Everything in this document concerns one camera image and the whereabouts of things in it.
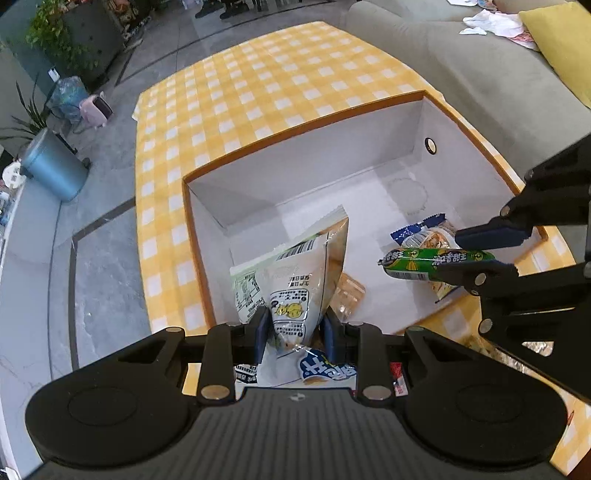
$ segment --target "yellow pillow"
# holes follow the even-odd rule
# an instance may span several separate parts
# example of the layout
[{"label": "yellow pillow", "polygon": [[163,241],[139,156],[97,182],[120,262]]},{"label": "yellow pillow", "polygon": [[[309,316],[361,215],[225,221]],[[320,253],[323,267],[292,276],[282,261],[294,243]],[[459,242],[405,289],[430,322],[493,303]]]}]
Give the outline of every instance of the yellow pillow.
[{"label": "yellow pillow", "polygon": [[591,108],[591,14],[578,2],[520,12],[560,80]]}]

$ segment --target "person's shoes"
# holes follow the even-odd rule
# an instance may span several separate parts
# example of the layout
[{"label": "person's shoes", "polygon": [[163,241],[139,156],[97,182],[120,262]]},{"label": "person's shoes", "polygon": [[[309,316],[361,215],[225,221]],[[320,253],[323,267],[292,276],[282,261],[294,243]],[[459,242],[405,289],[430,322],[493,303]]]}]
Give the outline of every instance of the person's shoes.
[{"label": "person's shoes", "polygon": [[221,8],[223,8],[223,3],[219,0],[205,0],[201,10],[195,14],[195,18],[205,17],[205,15],[212,14]]},{"label": "person's shoes", "polygon": [[238,4],[232,4],[230,9],[227,9],[220,15],[220,18],[225,20],[227,18],[233,17],[234,15],[243,14],[244,12],[248,12],[248,5],[244,2],[240,2]]}]

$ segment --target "cracker package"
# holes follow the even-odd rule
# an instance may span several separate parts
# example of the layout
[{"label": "cracker package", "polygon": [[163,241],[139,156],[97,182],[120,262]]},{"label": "cracker package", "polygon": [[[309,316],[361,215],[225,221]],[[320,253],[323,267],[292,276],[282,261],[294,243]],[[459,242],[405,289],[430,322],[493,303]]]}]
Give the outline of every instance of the cracker package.
[{"label": "cracker package", "polygon": [[[392,240],[404,248],[458,249],[459,246],[454,240],[455,234],[456,229],[446,219],[445,213],[439,213],[438,215],[425,218],[422,222],[407,225],[400,230],[396,230],[390,236]],[[413,277],[413,280],[428,280],[428,278],[424,275],[421,278]],[[437,295],[437,301],[443,300],[453,290],[457,289],[457,287],[441,281],[430,281],[430,284]]]},{"label": "cracker package", "polygon": [[255,372],[258,385],[303,380],[300,360],[335,293],[348,228],[349,218],[338,207],[291,242],[230,269],[241,322],[248,322],[259,305],[271,311],[273,333]]}]

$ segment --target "trash can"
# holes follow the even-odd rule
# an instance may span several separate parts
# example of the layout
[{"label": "trash can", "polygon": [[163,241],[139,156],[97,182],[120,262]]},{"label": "trash can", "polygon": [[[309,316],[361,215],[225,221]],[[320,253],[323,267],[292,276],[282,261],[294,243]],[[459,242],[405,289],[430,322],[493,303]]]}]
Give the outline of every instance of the trash can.
[{"label": "trash can", "polygon": [[47,128],[27,147],[21,167],[63,202],[78,195],[88,176],[88,169],[78,157]]}]

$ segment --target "white box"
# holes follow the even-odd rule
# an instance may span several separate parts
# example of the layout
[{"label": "white box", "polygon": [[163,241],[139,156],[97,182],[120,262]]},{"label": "white box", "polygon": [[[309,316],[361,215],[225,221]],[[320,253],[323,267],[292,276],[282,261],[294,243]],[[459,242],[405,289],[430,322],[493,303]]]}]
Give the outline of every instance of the white box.
[{"label": "white box", "polygon": [[[391,278],[377,262],[396,246],[391,232],[427,216],[443,212],[464,228],[498,215],[517,188],[499,175],[492,155],[426,97],[295,132],[202,168],[189,183],[194,248],[207,277],[202,295],[210,296],[216,323],[238,320],[231,266],[288,241],[339,205],[350,219],[344,271],[367,289],[352,320],[394,333],[449,304],[436,303],[427,282]],[[494,253],[511,262],[539,240],[534,231],[521,247]]]}]

